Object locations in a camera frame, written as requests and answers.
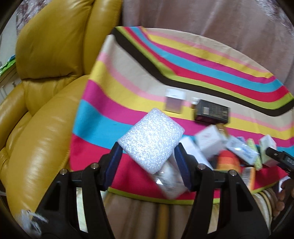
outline black stripe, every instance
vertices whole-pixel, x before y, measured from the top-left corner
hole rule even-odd
[[[254,109],[256,111],[259,111],[261,113],[264,113],[268,116],[279,116],[282,115],[289,110],[291,110],[294,107],[294,99],[292,99],[290,102],[287,104],[283,105],[280,108],[277,109],[265,109],[263,107],[257,106],[255,104],[249,103],[245,100],[239,99],[235,96],[231,96],[229,94],[225,94],[223,92],[219,92],[216,90],[212,90],[209,88],[205,88],[202,86],[197,86],[193,84],[188,84],[188,83],[183,83],[179,81],[175,81],[172,79],[169,79],[162,75],[162,73],[157,69],[157,67],[147,58],[145,57],[119,30],[114,28],[112,30],[112,34],[115,36],[116,42],[126,51],[128,52],[139,64],[149,72],[150,75],[155,77],[158,81],[161,83],[172,86],[172,87],[177,87],[177,88],[182,88],[182,89],[187,89],[187,90],[192,90],[195,92],[201,92],[204,94],[208,95],[213,95],[219,98],[223,98],[232,102],[235,102],[237,104],[244,105],[246,107],[249,107],[251,109]]]

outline striped blanket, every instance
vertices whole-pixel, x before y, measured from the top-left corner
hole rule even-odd
[[[217,41],[174,30],[116,27],[102,47],[81,99],[71,140],[70,165],[82,170],[109,153],[113,144],[152,108],[164,110],[167,88],[181,88],[181,114],[166,112],[192,137],[205,126],[193,121],[192,97],[230,107],[228,132],[253,138],[269,134],[278,150],[294,155],[294,99],[269,71]],[[285,172],[263,168],[255,190]],[[194,194],[166,200],[148,174],[123,154],[110,192],[159,203],[192,204]],[[215,202],[219,191],[215,191]]]

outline beige stripe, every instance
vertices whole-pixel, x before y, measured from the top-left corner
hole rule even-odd
[[[275,194],[274,190],[270,187],[267,189],[267,191],[272,195],[273,197],[273,200],[275,202],[275,204],[278,202],[278,198],[277,198],[277,195]]]
[[[269,222],[268,222],[268,228],[270,228],[270,224],[272,223],[272,219],[273,219],[273,210],[272,210],[272,206],[270,204],[270,201],[268,199],[268,197],[266,196],[266,194],[264,192],[259,192],[259,194],[263,197],[263,199],[266,202],[266,205],[268,206],[268,213],[269,213]]]
[[[161,97],[165,96],[166,89],[175,88],[160,83],[157,79],[148,74],[146,70],[128,53],[126,53],[118,44],[113,43],[114,36],[109,37],[109,41],[106,41],[107,44],[105,44],[102,51],[106,54],[111,52],[111,55],[109,55],[109,57],[111,58],[111,64],[115,67],[116,71],[123,75],[133,85],[137,86],[140,90],[144,92]],[[291,111],[288,111],[287,113],[280,116],[271,117],[256,110],[247,108],[245,106],[240,106],[240,104],[226,99],[218,98],[213,95],[207,95],[204,93],[194,92],[185,89],[181,90],[186,92],[186,100],[188,101],[191,101],[192,97],[208,100],[217,104],[230,107],[232,113],[250,116],[253,119],[266,122],[270,125],[278,125],[279,127],[284,127],[288,126],[293,120],[293,113]]]
[[[171,239],[181,238],[188,218],[190,215],[191,206],[172,205],[171,206]]]
[[[127,216],[127,221],[125,222],[124,230],[122,232],[121,239],[131,239],[133,238],[134,229],[137,224],[138,216],[140,213],[140,200],[132,199],[132,206],[130,207],[129,214]]]
[[[83,205],[83,192],[81,187],[76,188],[76,206],[77,206],[79,228],[83,232],[88,232],[85,212],[84,212],[84,205]]]
[[[123,228],[125,222],[128,220],[127,216],[131,206],[132,199],[112,194],[111,200],[105,207],[109,224],[116,239],[120,239],[122,236]]]
[[[255,198],[255,201],[259,207],[259,210],[261,211],[263,218],[266,222],[267,227],[269,227],[269,212],[268,212],[268,207],[266,205],[265,200],[263,199],[263,197],[261,195],[259,195],[258,193],[253,194],[253,197]]]
[[[130,239],[152,239],[154,236],[154,225],[157,217],[156,203],[141,201],[138,218]]]
[[[263,190],[263,193],[266,194],[268,200],[270,201],[270,206],[272,208],[272,212],[275,210],[275,201],[271,195],[271,193],[268,191],[268,189]]]

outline orange striped object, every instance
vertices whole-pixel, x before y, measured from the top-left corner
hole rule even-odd
[[[229,171],[231,169],[241,173],[239,159],[231,151],[224,150],[218,156],[216,169],[219,171]]]

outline beige curtain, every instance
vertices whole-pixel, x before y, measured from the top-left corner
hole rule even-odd
[[[191,32],[271,71],[294,94],[294,30],[275,0],[124,0],[123,24]]]

